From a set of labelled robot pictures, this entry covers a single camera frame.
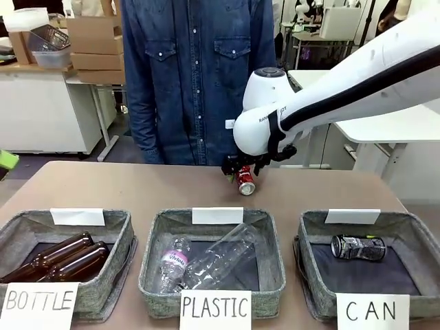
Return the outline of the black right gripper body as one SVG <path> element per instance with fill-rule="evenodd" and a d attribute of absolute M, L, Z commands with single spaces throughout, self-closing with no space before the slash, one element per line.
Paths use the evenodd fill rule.
<path fill-rule="evenodd" d="M 245 153 L 239 153 L 236 155 L 227 155 L 223 159 L 221 170 L 224 175 L 241 170 L 244 166 L 253 166 L 255 163 L 262 163 L 263 168 L 269 165 L 271 162 L 270 156 L 267 154 L 252 156 Z"/>

